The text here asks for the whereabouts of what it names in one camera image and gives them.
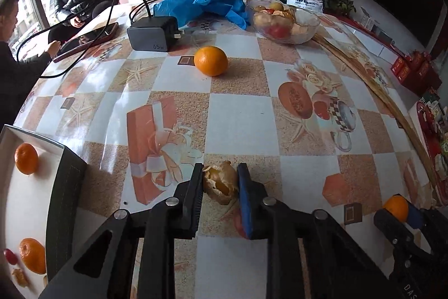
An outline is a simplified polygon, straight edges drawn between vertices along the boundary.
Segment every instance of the red phone case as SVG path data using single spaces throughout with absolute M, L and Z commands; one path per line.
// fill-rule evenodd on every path
M 68 58 L 69 56 L 72 56 L 74 54 L 77 54 L 80 51 L 85 50 L 88 47 L 90 48 L 90 47 L 97 46 L 97 45 L 100 45 L 102 43 L 105 43 L 107 41 L 110 41 L 111 39 L 113 39 L 115 37 L 115 34 L 116 34 L 117 30 L 118 30 L 118 23 L 115 22 L 113 24 L 111 33 L 109 33 L 105 37 L 100 37 L 95 42 L 90 41 L 90 42 L 84 43 L 83 45 L 79 45 L 78 47 L 75 47 L 74 49 L 71 49 L 70 51 L 67 51 L 67 52 L 63 53 L 62 55 L 56 56 L 53 59 L 53 62 L 59 62 L 61 60 L 64 60 L 64 59 Z

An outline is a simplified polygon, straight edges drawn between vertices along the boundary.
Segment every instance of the mandarin orange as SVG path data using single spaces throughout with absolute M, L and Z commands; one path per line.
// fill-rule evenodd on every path
M 408 202 L 401 195 L 391 196 L 382 207 L 387 209 L 401 223 L 405 223 L 408 220 Z
M 45 248 L 34 238 L 24 238 L 19 244 L 23 264 L 33 273 L 46 273 Z
M 220 48 L 206 46 L 194 54 L 194 65 L 205 75 L 216 77 L 227 70 L 227 56 Z
M 39 157 L 36 149 L 29 143 L 22 143 L 16 149 L 14 155 L 17 169 L 25 175 L 30 175 L 37 171 L 39 166 Z

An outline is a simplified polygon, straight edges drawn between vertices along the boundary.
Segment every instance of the metal screw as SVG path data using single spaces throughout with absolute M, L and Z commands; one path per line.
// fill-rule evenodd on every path
M 314 212 L 314 216 L 317 219 L 324 221 L 328 218 L 328 213 L 322 209 L 318 209 L 317 211 Z
M 263 198 L 264 205 L 273 206 L 273 205 L 275 205 L 275 203 L 277 203 L 277 199 L 275 199 L 274 197 L 264 197 Z
M 113 214 L 115 219 L 123 219 L 126 218 L 127 215 L 128 213 L 124 209 L 119 209 Z
M 168 205 L 169 207 L 175 207 L 176 205 L 179 204 L 179 200 L 176 197 L 171 197 L 165 200 L 165 204 Z

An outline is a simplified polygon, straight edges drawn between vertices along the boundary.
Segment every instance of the printed gift box pattern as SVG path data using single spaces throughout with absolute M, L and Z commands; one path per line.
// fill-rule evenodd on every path
M 149 204 L 171 184 L 190 178 L 188 167 L 202 157 L 191 148 L 192 129 L 178 123 L 174 97 L 127 114 L 129 162 L 135 198 Z

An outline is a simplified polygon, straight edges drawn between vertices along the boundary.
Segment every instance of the patterned tablecloth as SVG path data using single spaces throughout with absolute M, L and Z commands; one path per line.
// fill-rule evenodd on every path
M 133 51 L 129 10 L 114 8 L 117 38 L 64 77 L 40 79 L 15 122 L 89 164 L 75 231 L 90 235 L 120 207 L 151 208 L 190 178 L 196 162 L 246 162 L 252 178 L 292 209 L 327 210 L 389 274 L 392 246 L 373 214 L 396 193 L 427 207 L 432 189 L 404 130 L 360 78 L 314 41 L 279 45 L 213 16 L 190 22 L 169 53 Z M 89 29 L 104 24 L 106 13 Z M 336 18 L 319 17 L 319 34 L 357 59 L 410 121 L 376 56 Z M 229 57 L 225 75 L 206 77 L 186 64 L 206 45 Z M 352 203 L 361 204 L 354 205 L 360 222 L 344 216 Z M 237 207 L 204 196 L 197 237 L 176 241 L 178 298 L 265 297 L 267 243 L 238 235 Z M 427 246 L 418 231 L 415 241 Z

